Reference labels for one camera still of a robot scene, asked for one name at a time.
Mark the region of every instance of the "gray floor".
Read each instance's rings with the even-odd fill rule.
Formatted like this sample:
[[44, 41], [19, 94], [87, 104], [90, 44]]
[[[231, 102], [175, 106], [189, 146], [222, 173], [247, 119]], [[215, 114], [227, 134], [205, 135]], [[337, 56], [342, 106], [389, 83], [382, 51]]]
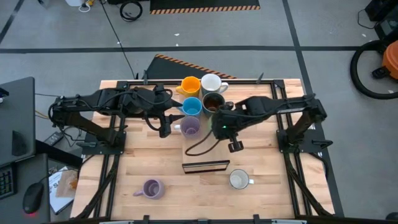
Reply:
[[[300, 45], [357, 46], [377, 39], [373, 30], [356, 24], [356, 13], [369, 1], [289, 0]], [[143, 2], [143, 16], [133, 23], [122, 21], [116, 6], [106, 8], [125, 47], [293, 46], [282, 0], [260, 3], [260, 11], [149, 15], [149, 3]], [[16, 4], [17, 0], [0, 1], [0, 30]], [[362, 20], [371, 25], [365, 15]], [[35, 0], [25, 0], [0, 43], [0, 49], [118, 46], [98, 3], [89, 13], [80, 13], [62, 0], [50, 1], [46, 9]], [[238, 78], [257, 78], [262, 72], [264, 78], [302, 77], [294, 51], [128, 52], [127, 57], [134, 71], [142, 74], [159, 53]], [[397, 100], [377, 101], [360, 95], [349, 79], [352, 55], [303, 53], [313, 91], [328, 113], [323, 128], [334, 141], [329, 150], [345, 215], [384, 218], [398, 211]], [[398, 91], [389, 80], [369, 78], [379, 64], [372, 52], [361, 59], [359, 71], [365, 84], [381, 93]], [[26, 76], [35, 77], [36, 92], [54, 95], [89, 94], [101, 80], [132, 78], [122, 53], [0, 54], [0, 82]], [[53, 98], [36, 96], [39, 111], [46, 111], [52, 102]], [[39, 140], [56, 131], [46, 120], [37, 118], [36, 122]], [[71, 151], [66, 142], [58, 147]], [[63, 220], [69, 212], [53, 219]]]

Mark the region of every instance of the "yellow and black striped tape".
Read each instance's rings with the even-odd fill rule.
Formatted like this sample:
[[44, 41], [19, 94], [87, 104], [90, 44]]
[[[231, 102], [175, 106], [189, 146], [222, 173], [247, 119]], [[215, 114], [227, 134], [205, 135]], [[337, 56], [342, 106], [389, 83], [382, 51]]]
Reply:
[[199, 69], [199, 70], [202, 70], [202, 71], [207, 72], [207, 73], [212, 73], [212, 74], [218, 75], [221, 78], [229, 78], [229, 79], [236, 78], [236, 77], [233, 77], [231, 75], [227, 75], [227, 74], [222, 73], [222, 72], [217, 72], [217, 71], [211, 70], [209, 68], [205, 68], [205, 67], [202, 67], [202, 66], [199, 66], [199, 65], [194, 65], [194, 64], [189, 63], [189, 62], [184, 62], [183, 60], [179, 60], [179, 59], [175, 59], [175, 58], [172, 58], [172, 57], [168, 57], [166, 55], [157, 54], [157, 55], [155, 55], [155, 57], [162, 58], [164, 60], [169, 60], [169, 61], [174, 62], [174, 63], [179, 63], [181, 65], [189, 66], [191, 68]]
[[154, 14], [173, 14], [173, 13], [189, 13], [189, 12], [223, 12], [223, 11], [242, 11], [242, 10], [260, 10], [260, 6], [225, 6], [225, 7], [198, 7], [188, 9], [158, 9], [152, 10]]

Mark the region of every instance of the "wooden tabletop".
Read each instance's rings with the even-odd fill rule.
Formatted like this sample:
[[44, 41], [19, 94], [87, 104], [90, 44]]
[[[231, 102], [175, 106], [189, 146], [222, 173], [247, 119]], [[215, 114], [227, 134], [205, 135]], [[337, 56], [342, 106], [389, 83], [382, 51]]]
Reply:
[[[299, 79], [284, 81], [288, 97], [303, 95]], [[116, 80], [102, 81], [100, 88], [113, 88], [116, 84]], [[226, 101], [233, 102], [254, 95], [272, 97], [268, 85], [230, 85], [223, 93]], [[174, 92], [173, 99], [179, 101], [182, 97]], [[180, 114], [175, 108], [167, 111], [170, 113]], [[292, 115], [294, 122], [299, 117], [298, 113]], [[102, 127], [108, 127], [109, 120], [110, 117], [94, 113], [93, 121]], [[151, 122], [154, 126], [159, 125], [156, 120]], [[239, 133], [243, 151], [229, 153], [226, 147], [229, 142], [223, 141], [203, 160], [211, 156], [210, 159], [216, 158], [214, 160], [229, 159], [228, 169], [202, 174], [184, 174], [182, 163], [197, 162], [199, 158], [192, 160], [183, 155], [187, 142], [178, 131], [172, 128], [171, 135], [161, 139], [158, 132], [151, 130], [141, 119], [127, 119], [126, 124], [129, 126], [126, 148], [119, 163], [112, 220], [142, 220], [144, 215], [150, 215], [151, 220], [252, 219], [253, 214], [259, 214], [261, 218], [294, 217], [283, 155], [278, 150], [275, 135], [275, 116]], [[71, 217], [78, 215], [96, 192], [102, 161], [103, 156], [95, 156], [83, 166]], [[301, 154], [301, 161], [307, 187], [323, 207], [333, 213], [322, 162], [308, 154]], [[254, 184], [243, 190], [230, 187], [229, 174], [235, 169], [245, 170]], [[153, 178], [165, 184], [163, 198], [151, 200], [132, 196], [147, 179]], [[304, 214], [301, 192], [298, 187], [296, 189], [300, 212]], [[105, 214], [105, 208], [106, 200], [103, 200], [101, 215]]]

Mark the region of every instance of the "orange mug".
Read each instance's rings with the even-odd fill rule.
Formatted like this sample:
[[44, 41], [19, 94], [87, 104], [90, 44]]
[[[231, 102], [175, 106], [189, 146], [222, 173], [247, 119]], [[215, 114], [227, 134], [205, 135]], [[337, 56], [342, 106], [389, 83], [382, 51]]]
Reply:
[[175, 91], [184, 95], [185, 97], [198, 97], [200, 90], [200, 79], [197, 77], [186, 77], [182, 80], [180, 86], [177, 86]]

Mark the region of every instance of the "blue mug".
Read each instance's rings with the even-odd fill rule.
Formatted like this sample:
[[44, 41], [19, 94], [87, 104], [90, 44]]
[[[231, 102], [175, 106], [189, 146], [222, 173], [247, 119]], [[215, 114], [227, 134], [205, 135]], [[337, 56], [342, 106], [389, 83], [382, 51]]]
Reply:
[[201, 111], [201, 101], [196, 98], [196, 97], [188, 97], [187, 99], [184, 100], [182, 103], [182, 106], [177, 108], [184, 114], [188, 116], [200, 116], [200, 111]]

